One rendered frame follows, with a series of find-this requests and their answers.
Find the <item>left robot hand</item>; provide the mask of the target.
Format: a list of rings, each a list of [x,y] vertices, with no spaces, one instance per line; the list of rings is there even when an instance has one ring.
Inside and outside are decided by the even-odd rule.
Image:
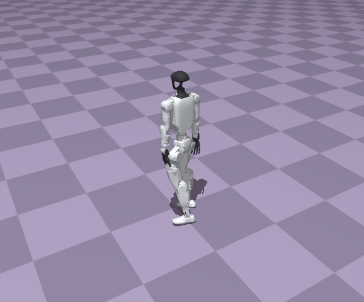
[[[164,161],[165,165],[166,165],[166,163],[168,163],[168,164],[169,164],[169,166],[171,167],[171,164],[170,164],[170,161],[169,161],[168,155],[169,155],[169,150],[168,150],[168,149],[166,149],[166,150],[165,150],[165,154],[163,154],[163,153],[162,153],[162,159],[163,159],[163,161]]]

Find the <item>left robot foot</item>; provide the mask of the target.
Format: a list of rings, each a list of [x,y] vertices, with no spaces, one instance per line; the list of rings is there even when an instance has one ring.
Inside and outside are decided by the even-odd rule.
[[[172,222],[175,224],[182,224],[182,223],[188,223],[188,222],[194,222],[194,221],[195,221],[194,215],[190,215],[189,218],[185,218],[185,215],[182,215],[180,217],[173,218],[173,220],[172,220]]]

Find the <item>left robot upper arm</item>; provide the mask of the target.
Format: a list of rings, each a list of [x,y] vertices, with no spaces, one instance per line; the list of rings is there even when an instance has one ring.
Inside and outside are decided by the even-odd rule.
[[[171,121],[171,110],[173,109],[173,100],[167,99],[163,101],[160,105],[161,112],[162,112],[162,122],[165,127],[166,133],[170,131],[170,121]]]

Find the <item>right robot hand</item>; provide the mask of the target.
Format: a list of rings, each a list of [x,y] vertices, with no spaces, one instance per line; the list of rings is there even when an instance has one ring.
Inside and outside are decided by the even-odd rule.
[[[198,138],[193,138],[193,134],[192,134],[192,139],[193,139],[193,141],[196,143],[196,145],[195,145],[195,148],[194,148],[194,152],[193,152],[193,150],[191,151],[191,154],[192,154],[192,152],[193,152],[193,155],[195,154],[195,150],[196,150],[196,154],[197,154],[197,152],[198,152],[198,154],[200,153],[200,142],[198,141],[199,140],[199,134],[198,134]],[[195,155],[196,155],[195,154]]]

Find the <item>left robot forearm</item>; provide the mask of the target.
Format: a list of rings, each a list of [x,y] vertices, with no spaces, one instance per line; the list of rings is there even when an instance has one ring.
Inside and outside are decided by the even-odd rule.
[[[161,153],[165,154],[165,150],[169,150],[169,134],[166,133],[165,127],[160,126],[160,133],[161,133]]]

